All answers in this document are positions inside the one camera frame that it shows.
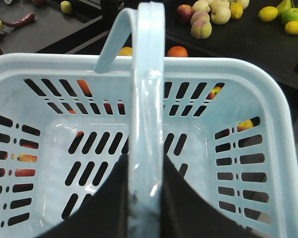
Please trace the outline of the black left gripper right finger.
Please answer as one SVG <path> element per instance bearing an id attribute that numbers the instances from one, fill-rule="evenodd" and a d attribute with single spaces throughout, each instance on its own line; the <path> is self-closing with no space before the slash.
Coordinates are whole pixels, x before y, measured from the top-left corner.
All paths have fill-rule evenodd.
<path id="1" fill-rule="evenodd" d="M 206 202 L 163 157 L 162 238 L 256 238 Z"/>

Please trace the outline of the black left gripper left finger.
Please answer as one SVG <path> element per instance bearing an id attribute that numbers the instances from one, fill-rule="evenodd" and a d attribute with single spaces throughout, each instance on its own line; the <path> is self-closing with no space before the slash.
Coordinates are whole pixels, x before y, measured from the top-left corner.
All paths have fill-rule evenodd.
<path id="1" fill-rule="evenodd" d="M 99 190 L 40 238 L 126 238 L 128 155 L 122 154 Z"/>

